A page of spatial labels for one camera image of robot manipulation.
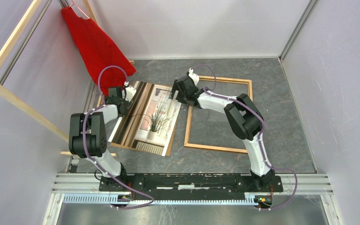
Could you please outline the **wooden picture frame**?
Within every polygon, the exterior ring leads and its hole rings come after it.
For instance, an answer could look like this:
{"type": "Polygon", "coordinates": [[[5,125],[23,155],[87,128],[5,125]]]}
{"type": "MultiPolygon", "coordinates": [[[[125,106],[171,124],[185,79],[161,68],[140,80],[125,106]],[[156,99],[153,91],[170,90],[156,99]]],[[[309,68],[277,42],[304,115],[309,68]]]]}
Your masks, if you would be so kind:
{"type": "MultiPolygon", "coordinates": [[[[201,76],[199,88],[216,87],[214,93],[238,96],[245,93],[253,98],[252,81],[249,79],[201,76]]],[[[184,146],[187,148],[216,150],[247,154],[242,140],[232,132],[225,114],[214,110],[189,107],[184,146]]]]}

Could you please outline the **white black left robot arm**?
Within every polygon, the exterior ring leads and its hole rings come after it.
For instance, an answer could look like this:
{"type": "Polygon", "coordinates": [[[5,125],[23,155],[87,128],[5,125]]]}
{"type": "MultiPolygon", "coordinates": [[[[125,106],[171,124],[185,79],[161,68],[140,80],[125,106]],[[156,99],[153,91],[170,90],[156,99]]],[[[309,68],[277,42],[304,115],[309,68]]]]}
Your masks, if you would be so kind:
{"type": "Polygon", "coordinates": [[[128,187],[124,166],[108,151],[105,125],[125,116],[131,107],[137,90],[129,85],[111,87],[102,104],[88,112],[74,113],[70,117],[69,151],[73,155],[90,161],[103,177],[111,179],[111,186],[117,191],[128,187]]]}

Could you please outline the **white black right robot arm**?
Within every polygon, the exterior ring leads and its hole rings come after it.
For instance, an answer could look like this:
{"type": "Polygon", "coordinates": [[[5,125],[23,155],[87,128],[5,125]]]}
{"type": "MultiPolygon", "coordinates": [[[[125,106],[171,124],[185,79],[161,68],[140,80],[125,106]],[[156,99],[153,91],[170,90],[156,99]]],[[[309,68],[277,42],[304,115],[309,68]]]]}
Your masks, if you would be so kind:
{"type": "Polygon", "coordinates": [[[225,96],[197,87],[197,75],[186,75],[173,82],[171,99],[199,109],[213,110],[226,116],[232,132],[241,139],[251,163],[252,186],[264,191],[275,176],[263,143],[264,119],[247,94],[225,96]]]}

